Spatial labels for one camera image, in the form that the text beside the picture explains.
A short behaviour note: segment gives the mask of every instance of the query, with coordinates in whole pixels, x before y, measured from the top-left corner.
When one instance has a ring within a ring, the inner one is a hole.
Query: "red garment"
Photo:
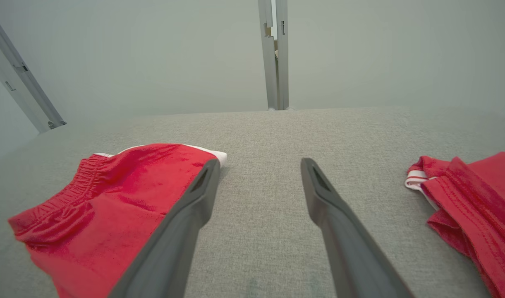
[[[411,171],[436,177],[421,184],[440,207],[430,227],[471,258],[494,298],[505,298],[505,152],[472,164],[422,156]]]
[[[61,298],[106,297],[150,235],[215,155],[178,144],[81,161],[73,181],[9,219]]]

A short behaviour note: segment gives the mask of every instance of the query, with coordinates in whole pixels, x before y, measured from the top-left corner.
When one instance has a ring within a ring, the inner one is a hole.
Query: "gray fabric surface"
[[[427,225],[403,186],[420,155],[465,162],[505,151],[505,119],[474,110],[360,108],[162,115],[40,135],[0,161],[0,297],[54,297],[7,218],[71,180],[79,160],[140,144],[225,151],[186,297],[333,297],[322,234],[307,214],[300,159],[313,158],[418,298],[489,296],[472,262]]]

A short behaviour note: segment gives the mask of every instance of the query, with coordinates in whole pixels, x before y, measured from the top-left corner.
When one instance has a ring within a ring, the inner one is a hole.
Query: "clothing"
[[[8,221],[61,298],[106,297],[201,171],[226,154],[180,144],[81,161],[73,181]]]
[[[437,208],[428,224],[470,257],[494,298],[505,298],[505,152],[465,164],[422,156],[405,185]]]

